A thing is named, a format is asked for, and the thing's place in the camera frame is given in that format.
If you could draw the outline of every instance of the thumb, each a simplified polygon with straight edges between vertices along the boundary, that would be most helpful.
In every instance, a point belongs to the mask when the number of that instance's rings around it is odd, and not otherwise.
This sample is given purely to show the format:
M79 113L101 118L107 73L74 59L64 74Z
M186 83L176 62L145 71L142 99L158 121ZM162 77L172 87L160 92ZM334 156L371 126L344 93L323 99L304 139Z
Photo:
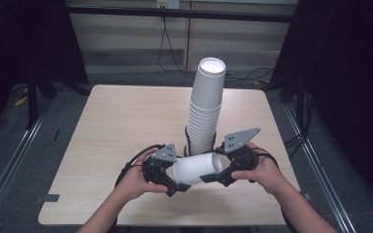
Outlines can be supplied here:
M147 185L147 192L162 193L162 192L167 192L167 191L168 191L168 187L162 184L148 183Z
M235 171L231 174L231 177L236 180L256 181L256 175L254 174L254 171Z

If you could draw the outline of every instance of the stack of cups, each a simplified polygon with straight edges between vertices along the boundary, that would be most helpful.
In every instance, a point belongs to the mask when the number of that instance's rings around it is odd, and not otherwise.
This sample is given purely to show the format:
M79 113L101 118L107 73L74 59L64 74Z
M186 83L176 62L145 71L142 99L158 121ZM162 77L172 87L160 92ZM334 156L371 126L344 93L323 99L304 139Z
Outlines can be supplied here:
M214 57L201 60L189 98L189 120L186 133L189 136L189 155L201 154L212 148L217 131L225 64Z

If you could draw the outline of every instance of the table top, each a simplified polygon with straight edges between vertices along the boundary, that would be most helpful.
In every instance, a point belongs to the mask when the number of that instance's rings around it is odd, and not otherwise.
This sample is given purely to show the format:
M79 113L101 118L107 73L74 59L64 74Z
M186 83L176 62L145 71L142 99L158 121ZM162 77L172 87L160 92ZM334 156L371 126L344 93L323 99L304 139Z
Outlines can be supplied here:
M44 225L81 225L114 188L124 164L144 148L174 143L183 155L187 143L190 87L97 85L91 91L44 204ZM223 136L249 128L261 131L252 142L268 150L284 176L299 190L286 149L265 94L225 89L215 147ZM229 165L225 156L223 167ZM118 224L139 226L226 226L285 224L274 197L257 183L237 181L229 187L200 183L187 192L146 193L129 202Z

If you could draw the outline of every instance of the person's left hand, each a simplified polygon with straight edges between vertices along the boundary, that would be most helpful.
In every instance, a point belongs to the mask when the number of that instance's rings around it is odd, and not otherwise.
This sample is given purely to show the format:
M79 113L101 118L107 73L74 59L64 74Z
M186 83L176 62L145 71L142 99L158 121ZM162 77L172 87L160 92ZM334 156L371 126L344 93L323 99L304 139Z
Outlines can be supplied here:
M142 175L142 165L147 159L148 155L157 151L157 149L147 150L141 154L135 163L127 172L126 175L119 182L113 193L119 195L126 202L140 197L146 192L162 193L167 192L168 188L162 184L147 183Z

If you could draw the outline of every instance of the wall outlet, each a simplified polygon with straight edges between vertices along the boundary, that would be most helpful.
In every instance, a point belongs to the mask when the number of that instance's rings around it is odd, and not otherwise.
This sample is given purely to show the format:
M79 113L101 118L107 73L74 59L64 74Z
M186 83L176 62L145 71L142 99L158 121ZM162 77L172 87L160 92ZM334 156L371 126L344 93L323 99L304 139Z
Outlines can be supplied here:
M180 0L156 0L159 9L180 9Z

